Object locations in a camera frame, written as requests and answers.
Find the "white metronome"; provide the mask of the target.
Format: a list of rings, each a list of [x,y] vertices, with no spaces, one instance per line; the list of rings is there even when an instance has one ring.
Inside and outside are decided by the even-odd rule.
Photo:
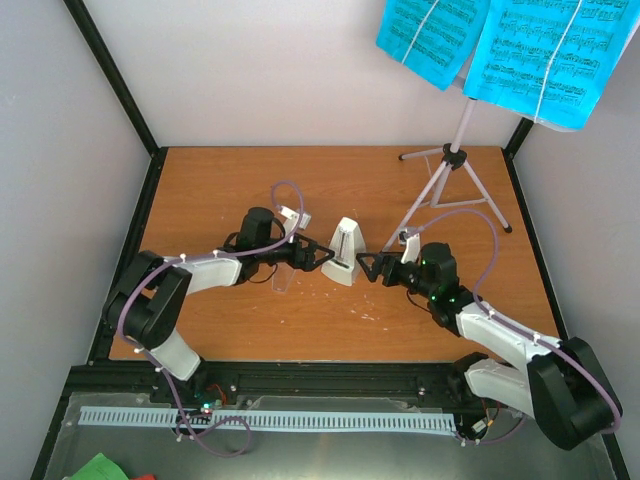
[[[321,273],[335,283],[351,287],[361,271],[356,255],[366,251],[359,224],[343,217],[334,231],[329,248],[334,252],[334,257],[322,265]]]

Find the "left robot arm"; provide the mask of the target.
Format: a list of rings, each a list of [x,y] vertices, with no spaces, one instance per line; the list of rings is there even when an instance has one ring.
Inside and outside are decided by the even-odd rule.
[[[222,247],[202,256],[163,257],[152,251],[138,253],[109,293],[102,318],[156,366],[174,379],[172,388],[186,402],[201,400],[208,378],[198,371],[202,358],[176,329],[185,298],[218,287],[241,285],[262,264],[284,263],[311,272],[334,257],[334,252],[297,232],[309,216],[281,207],[274,212],[252,207],[240,230]]]

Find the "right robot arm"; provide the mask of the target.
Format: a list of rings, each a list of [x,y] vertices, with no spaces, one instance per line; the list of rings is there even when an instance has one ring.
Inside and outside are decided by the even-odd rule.
[[[439,326],[494,353],[458,362],[451,388],[460,399],[487,398],[518,410],[564,450],[619,426],[622,406],[590,345],[541,335],[502,316],[461,285],[448,244],[359,253],[356,260],[369,281],[425,298]]]

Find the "clear plastic metronome cover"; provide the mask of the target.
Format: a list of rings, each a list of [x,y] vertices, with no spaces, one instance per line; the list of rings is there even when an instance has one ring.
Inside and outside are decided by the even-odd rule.
[[[276,293],[286,293],[293,282],[296,270],[286,263],[277,263],[271,277],[271,288]]]

